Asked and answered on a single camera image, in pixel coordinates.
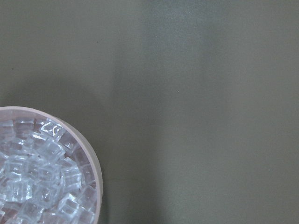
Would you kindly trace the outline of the clear ice cubes pile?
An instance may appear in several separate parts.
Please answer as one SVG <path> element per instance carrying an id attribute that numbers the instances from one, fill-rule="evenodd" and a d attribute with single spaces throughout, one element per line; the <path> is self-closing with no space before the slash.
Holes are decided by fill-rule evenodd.
<path id="1" fill-rule="evenodd" d="M 0 123 L 0 221 L 92 224 L 97 191 L 92 166 L 75 138 L 50 119 Z"/>

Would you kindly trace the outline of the pink bowl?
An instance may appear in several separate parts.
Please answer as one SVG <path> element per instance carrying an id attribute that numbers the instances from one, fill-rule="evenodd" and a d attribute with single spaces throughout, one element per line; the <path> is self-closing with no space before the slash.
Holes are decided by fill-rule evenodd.
<path id="1" fill-rule="evenodd" d="M 8 120 L 15 119 L 17 117 L 33 117 L 35 119 L 50 119 L 53 120 L 63 128 L 65 128 L 78 142 L 83 151 L 85 152 L 89 163 L 93 169 L 93 174 L 95 177 L 95 187 L 97 193 L 96 200 L 96 210 L 95 210 L 95 218 L 94 223 L 97 224 L 100 217 L 100 210 L 102 205 L 102 197 L 103 197 L 103 176 L 101 171 L 101 166 L 99 159 L 92 147 L 92 145 L 88 142 L 88 140 L 72 125 L 63 121 L 62 119 L 50 115 L 46 112 L 39 111 L 37 109 L 22 107 L 22 106 L 5 106 L 0 108 L 0 120 Z"/>

